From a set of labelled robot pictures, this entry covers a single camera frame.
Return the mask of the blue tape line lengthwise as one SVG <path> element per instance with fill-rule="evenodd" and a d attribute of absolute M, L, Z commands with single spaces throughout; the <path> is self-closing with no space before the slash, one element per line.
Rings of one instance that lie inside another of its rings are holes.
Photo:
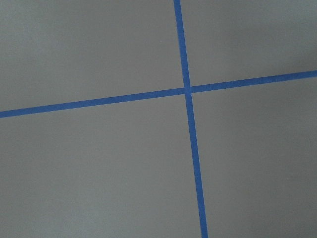
<path fill-rule="evenodd" d="M 197 143 L 197 133 L 196 133 L 196 126 L 195 126 L 194 108 L 193 108 L 193 100 L 192 100 L 192 92 L 191 92 L 190 74 L 189 74 L 189 68 L 188 68 L 188 58 L 187 58 L 187 49 L 186 49 L 181 1 L 175 0 L 173 2 L 173 5 L 174 5 L 174 12 L 175 12 L 175 19 L 176 19 L 178 45 L 179 45 L 179 51 L 180 51 L 181 70 L 182 70 L 182 76 L 183 76 L 184 95 L 185 95 L 185 102 L 186 102 L 186 111 L 187 111 L 190 144 L 191 144 L 191 153 L 192 153 L 192 161 L 193 161 L 193 171 L 194 171 L 194 178 L 195 178 L 195 188 L 196 188 L 196 196 L 197 196 L 197 203 L 198 203 L 201 237 L 207 238 L 209 235 L 208 235 L 207 220 L 206 220 L 204 192 L 203 192 L 203 184 L 202 184 L 202 177 L 201 177 L 200 158 L 199 158 L 199 150 L 198 150 L 198 143 Z"/>

